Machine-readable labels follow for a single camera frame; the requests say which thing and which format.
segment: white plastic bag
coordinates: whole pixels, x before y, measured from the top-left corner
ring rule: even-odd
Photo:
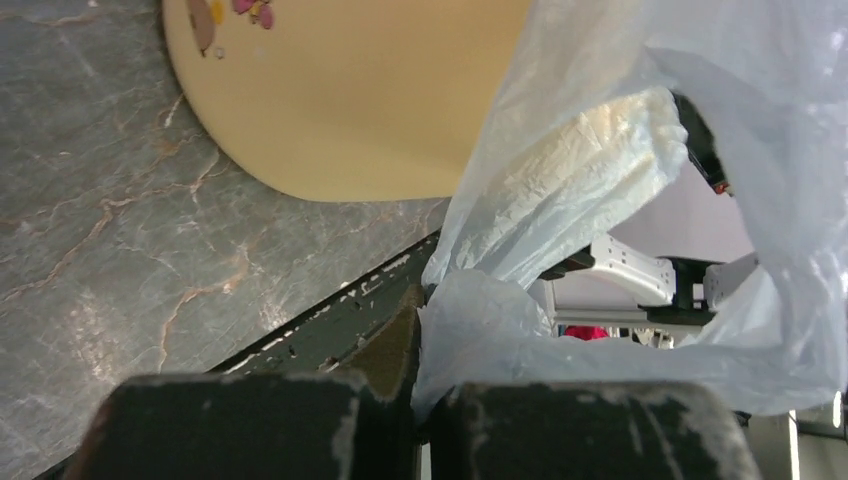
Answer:
[[[419,420],[466,381],[693,381],[758,414],[844,389],[846,35],[838,0],[537,0],[424,274]],[[662,87],[713,131],[761,267],[682,348],[549,337],[530,282],[683,161]]]

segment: gray marble surface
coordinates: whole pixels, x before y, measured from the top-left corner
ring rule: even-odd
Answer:
[[[0,0],[0,45],[0,478],[70,453],[128,375],[207,369],[443,218],[247,176],[183,101],[158,2]]]

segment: white machine part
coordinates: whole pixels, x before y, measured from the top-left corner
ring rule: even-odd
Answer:
[[[756,252],[751,252],[730,263],[708,267],[704,277],[704,300],[709,309],[717,311],[759,264]]]
[[[594,258],[594,265],[578,270],[580,275],[603,279],[621,287],[642,307],[672,305],[678,285],[670,260],[646,255],[610,235],[592,242],[589,252]],[[715,312],[758,265],[756,253],[750,253],[733,262],[708,267],[703,285],[694,286],[696,300],[706,302],[707,308]],[[648,321],[648,313],[643,310],[554,309],[553,320],[557,325],[607,328],[656,326]],[[700,330],[700,327],[684,325],[663,325],[662,328],[673,333],[696,333]]]
[[[645,255],[610,235],[603,235],[592,242],[589,250],[595,258],[595,265],[581,270],[583,274],[621,286],[639,305],[671,305],[677,285],[670,260]]]

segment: marble vein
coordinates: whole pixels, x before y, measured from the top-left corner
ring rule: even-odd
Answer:
[[[0,478],[64,458],[128,376],[208,369],[443,219],[246,175],[183,98],[158,4],[0,6]]]

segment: red object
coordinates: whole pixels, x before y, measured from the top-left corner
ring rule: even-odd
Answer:
[[[609,337],[607,332],[600,327],[567,327],[565,334],[586,341]]]

